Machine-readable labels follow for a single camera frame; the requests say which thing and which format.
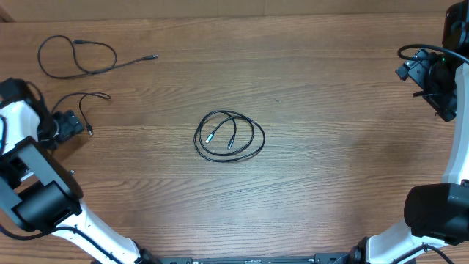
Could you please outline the black cable silver plugs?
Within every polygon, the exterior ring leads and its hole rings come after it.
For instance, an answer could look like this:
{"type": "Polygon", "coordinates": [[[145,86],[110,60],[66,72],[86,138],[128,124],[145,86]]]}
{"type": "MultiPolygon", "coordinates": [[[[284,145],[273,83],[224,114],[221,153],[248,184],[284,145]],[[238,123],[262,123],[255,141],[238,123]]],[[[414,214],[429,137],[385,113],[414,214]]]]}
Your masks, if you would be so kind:
{"type": "Polygon", "coordinates": [[[230,110],[215,110],[207,113],[199,122],[194,135],[193,135],[193,146],[195,151],[206,161],[214,162],[214,163],[234,163],[234,162],[239,162],[243,160],[248,160],[250,158],[253,158],[254,156],[258,155],[264,148],[266,142],[266,134],[262,126],[251,119],[250,117],[245,116],[244,114],[238,113],[236,111],[230,111],[230,110]],[[223,114],[226,116],[226,118],[222,121],[220,121],[214,128],[213,130],[209,133],[207,138],[203,141],[202,140],[202,129],[206,122],[211,118],[212,116],[216,114],[223,114]],[[251,128],[251,138],[249,141],[244,144],[241,148],[238,150],[234,150],[228,153],[215,153],[211,150],[208,150],[206,147],[206,144],[210,143],[213,138],[215,137],[215,134],[217,130],[223,126],[226,122],[231,122],[233,124],[233,133],[232,136],[229,139],[227,149],[231,150],[236,139],[237,135],[237,122],[236,120],[242,120],[243,122],[246,122],[249,124],[251,128]],[[253,152],[236,157],[236,155],[241,154],[245,150],[247,150],[253,143],[254,138],[256,136],[255,131],[256,128],[260,131],[262,135],[262,142],[258,148],[256,148],[253,152]]]}

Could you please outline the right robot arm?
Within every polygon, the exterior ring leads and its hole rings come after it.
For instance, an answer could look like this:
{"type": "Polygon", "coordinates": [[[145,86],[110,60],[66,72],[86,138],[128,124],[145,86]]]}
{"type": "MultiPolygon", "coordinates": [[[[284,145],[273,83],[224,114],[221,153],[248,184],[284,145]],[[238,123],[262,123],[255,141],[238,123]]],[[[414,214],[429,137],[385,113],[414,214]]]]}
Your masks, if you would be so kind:
{"type": "Polygon", "coordinates": [[[404,218],[363,238],[338,263],[415,263],[428,251],[447,263],[442,248],[468,240],[468,0],[446,10],[441,46],[404,45],[397,55],[401,80],[411,78],[443,121],[455,122],[451,153],[440,183],[413,187],[404,218]]]}

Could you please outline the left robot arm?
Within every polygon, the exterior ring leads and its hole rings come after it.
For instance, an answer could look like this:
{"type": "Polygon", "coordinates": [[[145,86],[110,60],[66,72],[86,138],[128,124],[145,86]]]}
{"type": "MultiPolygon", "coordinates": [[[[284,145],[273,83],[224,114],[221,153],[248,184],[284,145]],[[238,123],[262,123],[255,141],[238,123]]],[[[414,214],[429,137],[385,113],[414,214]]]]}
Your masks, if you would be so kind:
{"type": "Polygon", "coordinates": [[[19,241],[64,238],[96,263],[157,263],[86,206],[73,172],[52,156],[83,129],[72,111],[49,111],[33,83],[16,78],[1,83],[1,210],[26,234],[1,232],[19,241]]]}

